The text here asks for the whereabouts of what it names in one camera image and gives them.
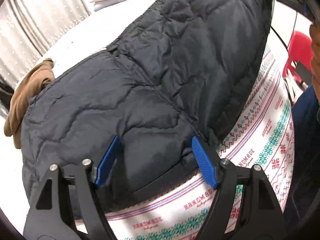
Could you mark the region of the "person's right hand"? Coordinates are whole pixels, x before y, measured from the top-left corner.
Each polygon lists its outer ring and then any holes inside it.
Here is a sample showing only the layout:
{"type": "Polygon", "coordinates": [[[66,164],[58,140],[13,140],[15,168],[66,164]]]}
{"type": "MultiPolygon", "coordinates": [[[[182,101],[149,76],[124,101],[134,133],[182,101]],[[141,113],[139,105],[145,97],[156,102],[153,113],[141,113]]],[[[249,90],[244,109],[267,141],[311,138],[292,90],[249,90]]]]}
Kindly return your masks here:
{"type": "Polygon", "coordinates": [[[315,24],[310,25],[311,50],[313,57],[310,61],[313,73],[312,84],[315,90],[317,99],[320,98],[320,31],[315,24]]]}

